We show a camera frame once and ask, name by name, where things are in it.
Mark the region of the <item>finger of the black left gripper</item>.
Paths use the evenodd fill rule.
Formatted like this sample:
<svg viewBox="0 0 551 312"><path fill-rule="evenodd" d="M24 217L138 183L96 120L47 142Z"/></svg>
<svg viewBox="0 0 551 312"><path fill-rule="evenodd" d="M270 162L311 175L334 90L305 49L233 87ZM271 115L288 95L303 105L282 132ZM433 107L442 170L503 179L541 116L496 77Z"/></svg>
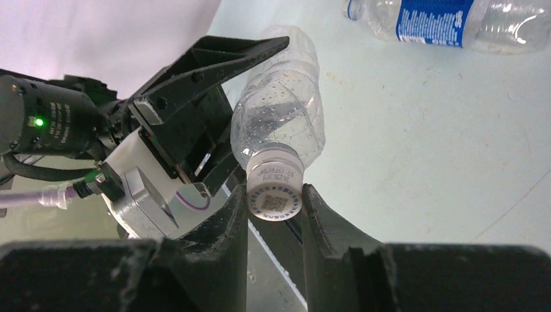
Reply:
<svg viewBox="0 0 551 312"><path fill-rule="evenodd" d="M204 36L131 97L140 125L162 125L186 104L284 50L288 36L260 40Z"/></svg>

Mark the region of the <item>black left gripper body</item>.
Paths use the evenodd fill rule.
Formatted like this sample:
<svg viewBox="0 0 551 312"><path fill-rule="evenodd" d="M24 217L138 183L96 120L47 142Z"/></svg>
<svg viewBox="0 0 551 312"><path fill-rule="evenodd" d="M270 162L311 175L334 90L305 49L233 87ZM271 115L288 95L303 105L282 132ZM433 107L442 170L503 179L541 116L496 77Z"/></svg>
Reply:
<svg viewBox="0 0 551 312"><path fill-rule="evenodd" d="M221 85L145 88L114 106L116 143L104 162L122 173L139 156L152 156L170 179L212 196L237 167L229 148L232 108Z"/></svg>

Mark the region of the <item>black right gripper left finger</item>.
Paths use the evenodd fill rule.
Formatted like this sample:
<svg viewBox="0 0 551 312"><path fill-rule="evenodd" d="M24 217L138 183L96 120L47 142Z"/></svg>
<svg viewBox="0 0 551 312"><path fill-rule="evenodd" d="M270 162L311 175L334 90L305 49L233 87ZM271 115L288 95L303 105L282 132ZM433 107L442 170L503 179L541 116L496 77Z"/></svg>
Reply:
<svg viewBox="0 0 551 312"><path fill-rule="evenodd" d="M1 247L2 311L245 311L243 185L177 240L39 240Z"/></svg>

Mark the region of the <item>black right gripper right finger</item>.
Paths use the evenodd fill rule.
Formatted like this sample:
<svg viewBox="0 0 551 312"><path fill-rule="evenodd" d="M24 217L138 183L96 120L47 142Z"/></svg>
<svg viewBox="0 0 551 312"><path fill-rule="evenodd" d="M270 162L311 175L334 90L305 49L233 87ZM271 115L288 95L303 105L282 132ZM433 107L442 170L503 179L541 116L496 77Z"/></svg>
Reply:
<svg viewBox="0 0 551 312"><path fill-rule="evenodd" d="M550 256L526 245L383 243L303 187L309 311L549 311Z"/></svg>

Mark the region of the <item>small white bottle cap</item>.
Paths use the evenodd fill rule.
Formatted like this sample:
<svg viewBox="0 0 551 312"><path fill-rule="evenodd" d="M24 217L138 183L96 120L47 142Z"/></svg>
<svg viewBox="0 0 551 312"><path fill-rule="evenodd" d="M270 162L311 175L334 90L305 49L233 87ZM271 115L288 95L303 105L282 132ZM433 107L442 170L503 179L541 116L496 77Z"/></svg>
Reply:
<svg viewBox="0 0 551 312"><path fill-rule="evenodd" d="M250 213L262 220L280 222L296 216L303 207L304 165L285 144L270 144L255 153L246 167L246 194Z"/></svg>

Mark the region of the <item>clear bottle blue label middle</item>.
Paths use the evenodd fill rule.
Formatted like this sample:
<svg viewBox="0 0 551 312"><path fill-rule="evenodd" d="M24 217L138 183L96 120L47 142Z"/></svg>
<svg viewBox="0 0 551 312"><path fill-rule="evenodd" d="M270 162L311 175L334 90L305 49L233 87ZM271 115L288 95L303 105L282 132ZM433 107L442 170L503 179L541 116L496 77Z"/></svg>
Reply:
<svg viewBox="0 0 551 312"><path fill-rule="evenodd" d="M550 39L549 1L348 0L342 14L380 40L497 55L541 51Z"/></svg>

